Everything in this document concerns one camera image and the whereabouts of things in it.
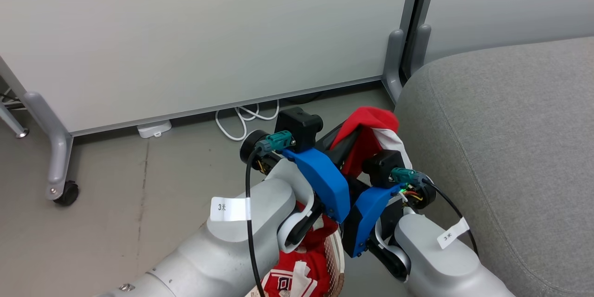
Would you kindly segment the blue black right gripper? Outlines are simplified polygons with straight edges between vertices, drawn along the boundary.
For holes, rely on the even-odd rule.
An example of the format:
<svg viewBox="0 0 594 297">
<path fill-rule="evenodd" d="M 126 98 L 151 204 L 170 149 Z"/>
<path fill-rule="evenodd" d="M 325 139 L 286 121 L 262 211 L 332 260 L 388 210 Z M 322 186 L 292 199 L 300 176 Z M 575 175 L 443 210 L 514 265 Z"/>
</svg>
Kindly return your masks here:
<svg viewBox="0 0 594 297">
<path fill-rule="evenodd" d="M 380 236 L 388 238 L 403 216 L 399 185 L 391 188 L 349 185 L 351 209 L 343 222 L 343 249 L 348 256 L 356 258 L 365 252 L 367 242 L 380 221 L 384 230 Z"/>
</svg>

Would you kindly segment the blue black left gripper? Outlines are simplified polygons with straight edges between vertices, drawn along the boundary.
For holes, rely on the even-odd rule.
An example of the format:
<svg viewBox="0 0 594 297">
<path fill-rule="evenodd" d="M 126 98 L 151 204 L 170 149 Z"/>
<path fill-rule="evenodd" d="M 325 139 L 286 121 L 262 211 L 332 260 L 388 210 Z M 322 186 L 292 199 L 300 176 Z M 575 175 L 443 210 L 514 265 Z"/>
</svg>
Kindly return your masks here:
<svg viewBox="0 0 594 297">
<path fill-rule="evenodd" d="M 325 206 L 326 215 L 339 224 L 348 216 L 351 204 L 347 180 L 338 168 L 343 167 L 361 133 L 361 127 L 357 126 L 331 148 L 341 128 L 342 126 L 336 126 L 325 136 L 325 154 L 314 148 L 299 153 L 284 149 L 281 153 L 295 162 Z"/>
</svg>

